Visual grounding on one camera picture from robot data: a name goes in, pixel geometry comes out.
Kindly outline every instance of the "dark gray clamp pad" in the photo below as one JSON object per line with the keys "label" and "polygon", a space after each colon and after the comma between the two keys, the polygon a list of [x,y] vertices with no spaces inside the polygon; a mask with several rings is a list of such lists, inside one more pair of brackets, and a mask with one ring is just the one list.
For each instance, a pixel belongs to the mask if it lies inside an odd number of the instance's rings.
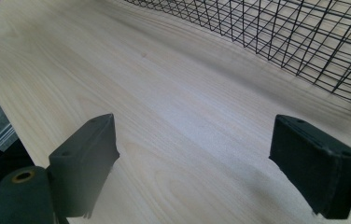
{"label": "dark gray clamp pad", "polygon": [[271,153],[313,211],[346,219],[351,210],[351,147],[308,122],[277,115]]}
{"label": "dark gray clamp pad", "polygon": [[50,154],[47,170],[26,167],[1,181],[0,224],[64,224],[66,217],[89,217],[118,158],[114,116],[89,120]]}

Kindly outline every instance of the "wooden board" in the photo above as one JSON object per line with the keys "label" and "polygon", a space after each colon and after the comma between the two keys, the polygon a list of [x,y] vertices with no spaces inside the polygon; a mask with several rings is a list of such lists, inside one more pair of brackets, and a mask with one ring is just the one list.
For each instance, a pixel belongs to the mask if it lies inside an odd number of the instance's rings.
{"label": "wooden board", "polygon": [[0,105],[34,162],[114,113],[120,159],[72,223],[351,223],[312,215],[268,160],[274,117],[351,146],[351,104],[171,15],[105,0],[0,2]]}

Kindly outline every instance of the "light wood surface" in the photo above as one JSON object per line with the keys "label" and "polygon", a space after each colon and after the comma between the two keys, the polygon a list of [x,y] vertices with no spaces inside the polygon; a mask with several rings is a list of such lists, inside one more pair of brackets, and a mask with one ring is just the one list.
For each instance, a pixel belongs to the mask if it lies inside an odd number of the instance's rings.
{"label": "light wood surface", "polygon": [[0,2],[0,105],[36,165],[114,113],[120,158],[72,223],[351,223],[268,159],[274,117],[351,146],[351,104],[171,15],[121,0]]}

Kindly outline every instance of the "black wire mesh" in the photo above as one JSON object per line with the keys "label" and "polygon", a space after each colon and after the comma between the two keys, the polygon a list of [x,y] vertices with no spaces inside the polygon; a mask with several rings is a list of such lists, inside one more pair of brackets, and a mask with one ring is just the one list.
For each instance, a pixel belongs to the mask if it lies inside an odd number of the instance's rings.
{"label": "black wire mesh", "polygon": [[126,0],[196,23],[351,102],[351,0]]}

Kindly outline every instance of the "wood grain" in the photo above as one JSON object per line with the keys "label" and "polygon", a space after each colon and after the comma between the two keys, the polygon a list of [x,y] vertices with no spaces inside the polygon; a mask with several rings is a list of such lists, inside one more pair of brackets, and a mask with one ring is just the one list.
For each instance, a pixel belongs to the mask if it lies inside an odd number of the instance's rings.
{"label": "wood grain", "polygon": [[351,146],[351,104],[204,29],[116,0],[0,2],[0,105],[36,165],[114,113],[120,159],[72,223],[351,223],[268,160],[274,117]]}

